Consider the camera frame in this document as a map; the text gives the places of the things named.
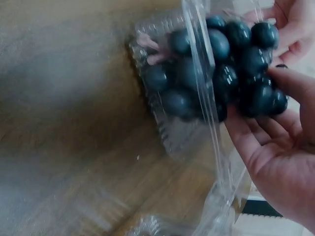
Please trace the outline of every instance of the plastic container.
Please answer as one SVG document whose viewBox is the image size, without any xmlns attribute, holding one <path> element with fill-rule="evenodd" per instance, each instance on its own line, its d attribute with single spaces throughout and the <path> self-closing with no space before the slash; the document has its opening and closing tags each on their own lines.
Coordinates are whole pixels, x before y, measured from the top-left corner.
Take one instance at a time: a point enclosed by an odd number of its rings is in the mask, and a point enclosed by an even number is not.
<svg viewBox="0 0 315 236">
<path fill-rule="evenodd" d="M 218 101 L 212 85 L 212 76 L 216 68 L 214 55 L 208 36 L 206 18 L 211 15 L 221 15 L 226 20 L 243 19 L 235 12 L 234 5 L 246 4 L 256 14 L 257 21 L 262 19 L 258 1 L 237 0 L 223 5 L 211 0 L 182 0 L 181 10 L 172 10 L 140 22 L 136 25 L 136 37 L 130 43 L 133 59 L 145 88 L 145 95 L 157 122 L 157 129 L 166 152 L 176 160 L 196 162 L 206 167 L 206 172 L 214 177 L 209 194 L 205 198 L 202 212 L 196 214 L 195 220 L 188 224 L 177 223 L 167 218 L 157 216 L 162 212 L 152 212 L 141 218 L 140 223 L 130 230 L 128 236 L 179 236 L 179 235 L 231 235 L 231 225 L 237 217 L 237 211 L 232 207 L 237 201 L 242 207 L 242 199 L 249 192 L 246 170 L 238 153 L 227 155 L 222 147 Z M 170 42 L 173 32 L 187 30 L 190 43 L 189 51 L 186 45 L 174 53 Z M 193 83 L 185 84 L 178 75 L 174 61 L 189 58 L 193 65 Z M 186 69 L 190 64 L 179 67 Z M 162 70 L 166 83 L 152 84 L 148 71 L 156 68 L 156 74 Z M 200 116 L 186 118 L 186 114 L 178 111 L 179 105 L 187 104 L 186 93 L 180 93 L 185 88 L 189 91 L 191 101 L 199 108 Z M 165 94 L 170 91 L 180 93 L 180 103 L 172 106 L 167 104 Z"/>
</svg>

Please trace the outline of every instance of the dark fingernail polish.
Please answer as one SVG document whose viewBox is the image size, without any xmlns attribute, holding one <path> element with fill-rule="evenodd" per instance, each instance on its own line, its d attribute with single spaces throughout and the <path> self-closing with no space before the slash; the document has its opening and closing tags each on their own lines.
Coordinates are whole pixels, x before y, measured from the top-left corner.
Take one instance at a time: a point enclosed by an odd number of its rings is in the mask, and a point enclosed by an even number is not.
<svg viewBox="0 0 315 236">
<path fill-rule="evenodd" d="M 276 65 L 276 68 L 288 69 L 288 67 L 285 64 Z"/>
</svg>

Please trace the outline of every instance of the plastic clamshell container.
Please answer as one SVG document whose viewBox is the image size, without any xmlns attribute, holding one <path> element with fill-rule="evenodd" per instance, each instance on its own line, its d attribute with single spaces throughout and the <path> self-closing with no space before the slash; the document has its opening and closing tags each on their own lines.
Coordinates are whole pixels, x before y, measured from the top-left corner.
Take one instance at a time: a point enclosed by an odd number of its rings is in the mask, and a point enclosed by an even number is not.
<svg viewBox="0 0 315 236">
<path fill-rule="evenodd" d="M 135 27 L 136 37 L 130 43 L 134 64 L 142 79 L 145 96 L 155 117 L 161 142 L 166 152 L 175 160 L 186 160 L 189 165 L 197 163 L 200 174 L 208 172 L 213 177 L 209 184 L 209 193 L 204 198 L 203 210 L 198 210 L 194 220 L 177 223 L 179 219 L 167 220 L 169 215 L 163 212 L 149 212 L 140 223 L 127 232 L 128 236 L 146 235 L 230 235 L 230 226 L 236 212 L 233 202 L 246 198 L 248 178 L 245 166 L 237 152 L 227 155 L 221 143 L 221 130 L 217 114 L 216 101 L 212 89 L 212 76 L 216 68 L 208 37 L 206 17 L 222 15 L 226 20 L 242 19 L 245 12 L 236 12 L 234 6 L 246 4 L 253 10 L 257 21 L 261 12 L 256 0 L 236 0 L 216 2 L 210 0 L 182 0 L 182 9 L 170 10 L 140 22 Z M 177 56 L 163 55 L 169 52 L 170 33 L 187 29 L 199 106 L 202 119 L 189 122 L 170 115 L 165 110 L 162 92 L 152 91 L 146 84 L 145 71 L 159 60 L 177 60 Z"/>
</svg>

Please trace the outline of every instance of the wooden table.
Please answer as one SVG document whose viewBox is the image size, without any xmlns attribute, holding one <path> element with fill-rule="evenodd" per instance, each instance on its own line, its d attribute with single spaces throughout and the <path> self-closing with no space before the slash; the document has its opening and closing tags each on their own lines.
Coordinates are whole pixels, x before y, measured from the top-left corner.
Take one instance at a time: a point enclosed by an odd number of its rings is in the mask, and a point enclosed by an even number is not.
<svg viewBox="0 0 315 236">
<path fill-rule="evenodd" d="M 1 236 L 122 236 L 145 213 L 198 219 L 213 157 L 207 144 L 210 168 L 165 154 L 125 46 L 136 21 L 179 4 L 0 2 Z"/>
</svg>

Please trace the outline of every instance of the skin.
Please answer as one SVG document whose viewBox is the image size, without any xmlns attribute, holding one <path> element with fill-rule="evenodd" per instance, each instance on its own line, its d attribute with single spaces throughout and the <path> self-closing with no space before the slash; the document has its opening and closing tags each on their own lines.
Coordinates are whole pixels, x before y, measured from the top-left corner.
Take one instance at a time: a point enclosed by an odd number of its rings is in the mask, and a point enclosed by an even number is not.
<svg viewBox="0 0 315 236">
<path fill-rule="evenodd" d="M 315 79 L 283 68 L 268 73 L 300 103 L 300 114 L 246 119 L 230 108 L 225 124 L 260 193 L 315 233 Z"/>
<path fill-rule="evenodd" d="M 315 42 L 315 1 L 275 0 L 270 8 L 261 10 L 262 19 L 276 19 L 280 43 L 273 64 L 293 64 L 303 57 Z M 245 15 L 250 21 L 257 20 L 257 12 Z"/>
</svg>

